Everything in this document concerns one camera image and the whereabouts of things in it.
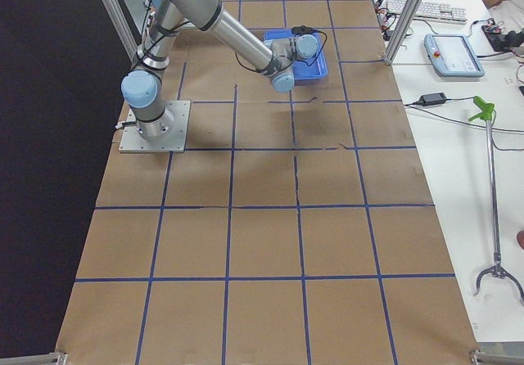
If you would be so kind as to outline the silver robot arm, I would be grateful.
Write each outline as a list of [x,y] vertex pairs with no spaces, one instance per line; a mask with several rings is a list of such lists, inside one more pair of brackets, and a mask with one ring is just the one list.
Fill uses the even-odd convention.
[[314,58],[318,40],[305,26],[286,38],[261,40],[228,12],[221,0],[150,0],[148,24],[129,73],[121,82],[141,142],[164,142],[175,134],[177,115],[161,96],[171,54],[188,60],[218,60],[219,45],[229,47],[241,67],[269,79],[277,92],[295,85],[292,66]]

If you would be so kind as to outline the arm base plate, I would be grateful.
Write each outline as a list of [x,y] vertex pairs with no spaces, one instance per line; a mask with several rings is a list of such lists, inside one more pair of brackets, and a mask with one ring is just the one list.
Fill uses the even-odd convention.
[[164,101],[165,112],[157,121],[137,121],[129,109],[127,122],[120,139],[122,153],[163,153],[185,151],[187,128],[190,118],[190,101]]

